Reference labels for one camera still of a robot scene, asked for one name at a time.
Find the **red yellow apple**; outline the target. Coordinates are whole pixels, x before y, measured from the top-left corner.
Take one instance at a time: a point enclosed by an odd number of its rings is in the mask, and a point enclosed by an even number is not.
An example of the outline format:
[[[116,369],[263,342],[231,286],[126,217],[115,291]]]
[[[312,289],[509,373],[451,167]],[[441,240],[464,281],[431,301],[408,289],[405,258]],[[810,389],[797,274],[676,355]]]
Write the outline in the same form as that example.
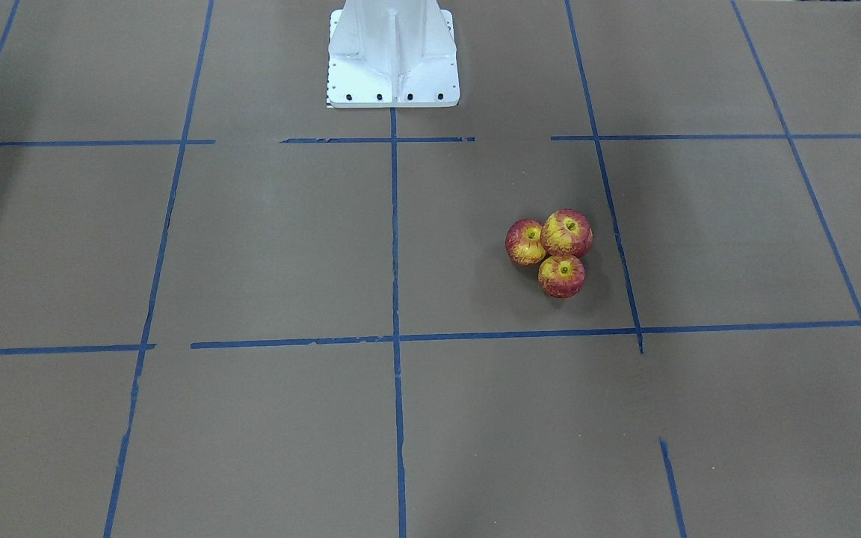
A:
[[[543,224],[536,219],[519,219],[509,228],[504,248],[514,265],[533,267],[546,258],[546,249],[541,242]]]
[[[548,256],[537,269],[541,290],[557,299],[567,299],[580,293],[585,279],[584,263],[577,256]]]
[[[583,258],[593,247],[593,229],[587,215],[571,208],[561,208],[543,222],[540,241],[551,256]]]

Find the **red yellow apple front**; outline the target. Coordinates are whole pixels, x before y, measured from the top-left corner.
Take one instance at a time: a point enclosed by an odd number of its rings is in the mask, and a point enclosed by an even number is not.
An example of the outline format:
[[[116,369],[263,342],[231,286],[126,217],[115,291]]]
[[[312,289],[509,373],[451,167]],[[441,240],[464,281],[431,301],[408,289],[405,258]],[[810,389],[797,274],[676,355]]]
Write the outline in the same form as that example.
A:
[[[584,263],[577,256],[548,256],[537,269],[541,290],[557,299],[567,299],[580,293],[585,279]]]

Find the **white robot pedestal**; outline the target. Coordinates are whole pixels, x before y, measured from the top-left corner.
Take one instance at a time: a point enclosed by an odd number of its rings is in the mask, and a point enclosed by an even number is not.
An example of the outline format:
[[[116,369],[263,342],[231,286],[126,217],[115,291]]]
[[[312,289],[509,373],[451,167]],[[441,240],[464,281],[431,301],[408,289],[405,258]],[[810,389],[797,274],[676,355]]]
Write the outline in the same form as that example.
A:
[[[346,1],[331,11],[326,105],[454,107],[457,35],[437,1]]]

